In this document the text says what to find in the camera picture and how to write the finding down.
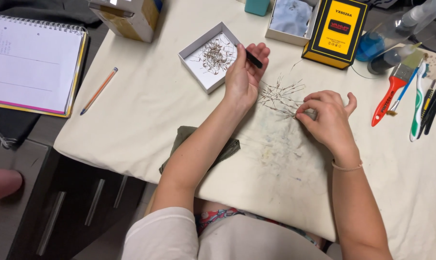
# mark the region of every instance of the white tablecloth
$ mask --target white tablecloth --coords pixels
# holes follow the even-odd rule
[[[271,48],[264,82],[275,84],[283,76],[281,84],[288,86],[302,79],[305,88],[293,99],[324,89],[344,98],[349,91],[356,95],[358,108],[350,124],[393,257],[436,259],[436,118],[428,136],[409,141],[415,84],[397,116],[371,127],[388,78],[365,79],[351,68],[341,71],[307,60],[292,69],[302,48],[264,38],[268,19],[245,13],[244,4],[234,0],[166,1],[152,44],[108,32],[54,148],[78,161],[157,183],[176,129],[199,126],[224,95],[224,86],[206,95],[177,53],[223,21],[242,43],[265,42]],[[79,116],[113,67],[119,69],[115,77]],[[364,64],[353,67],[371,76]],[[197,196],[335,240],[329,151],[298,121],[259,108],[249,112],[235,133],[241,150],[206,175]]]

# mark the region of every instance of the hand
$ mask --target hand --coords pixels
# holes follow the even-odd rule
[[[316,140],[327,146],[335,158],[344,152],[357,150],[348,123],[349,116],[356,109],[357,100],[351,92],[348,93],[348,98],[348,105],[343,107],[340,94],[330,90],[319,91],[305,97],[305,103],[296,110],[296,118]],[[303,114],[308,108],[317,111],[315,121]]]
[[[226,72],[224,98],[242,107],[247,112],[258,97],[258,86],[269,63],[269,48],[264,43],[250,44],[247,50],[263,63],[262,68],[247,61],[244,46],[238,44],[237,59]]]

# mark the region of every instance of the olive green cloth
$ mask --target olive green cloth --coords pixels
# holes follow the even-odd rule
[[[173,148],[171,149],[170,156],[176,151],[176,149],[197,129],[197,127],[193,126],[180,126],[178,128],[178,134],[176,136],[175,142],[173,143]],[[235,154],[241,148],[241,144],[237,139],[229,139],[228,142],[224,145],[224,148],[219,153],[215,162],[211,165],[210,169],[213,168],[216,164],[221,161],[226,160],[231,155]],[[162,164],[159,168],[160,174],[163,173],[163,169],[168,163],[169,158]]]

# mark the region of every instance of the floral shorts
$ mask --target floral shorts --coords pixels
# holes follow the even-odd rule
[[[281,222],[277,222],[277,221],[274,221],[272,219],[268,219],[268,218],[265,218],[265,217],[262,217],[262,216],[258,216],[258,215],[252,214],[250,212],[247,212],[247,211],[238,210],[236,208],[230,208],[228,210],[208,211],[208,212],[204,212],[202,214],[195,215],[195,226],[197,228],[197,234],[200,236],[202,234],[202,232],[205,230],[205,228],[208,225],[210,225],[211,223],[216,222],[216,221],[220,221],[222,219],[225,219],[227,217],[234,216],[234,215],[249,216],[249,217],[252,217],[252,218],[264,220],[264,221],[271,222],[271,223],[274,223],[276,225],[288,228],[288,229],[290,229],[292,231],[295,231],[296,233],[304,236],[311,243],[313,243],[313,245],[315,245],[316,247],[319,248],[317,242],[314,241],[314,239],[312,239],[310,236],[308,236],[305,231],[303,231],[303,230],[301,230],[299,228],[292,227],[292,226],[289,226],[289,225],[285,225],[285,224],[282,224]]]

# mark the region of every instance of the metal handle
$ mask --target metal handle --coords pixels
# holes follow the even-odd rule
[[[48,245],[49,238],[51,237],[52,230],[58,219],[59,212],[61,211],[62,203],[64,202],[66,192],[59,192],[56,201],[52,207],[51,215],[49,216],[48,223],[46,224],[45,231],[41,237],[40,244],[38,245],[37,255],[42,256],[45,253],[46,246]]]
[[[85,226],[91,225],[91,221],[93,220],[94,212],[96,211],[96,206],[98,205],[99,197],[101,196],[104,183],[105,180],[99,180],[98,188],[96,189],[96,193],[94,194],[93,202],[91,203],[91,207],[89,208],[88,216],[86,216]]]
[[[118,204],[120,204],[120,200],[122,199],[123,190],[125,189],[126,181],[128,180],[128,176],[124,175],[122,184],[120,185],[120,188],[118,189],[117,198],[115,199],[115,204],[113,205],[114,208],[118,208]]]

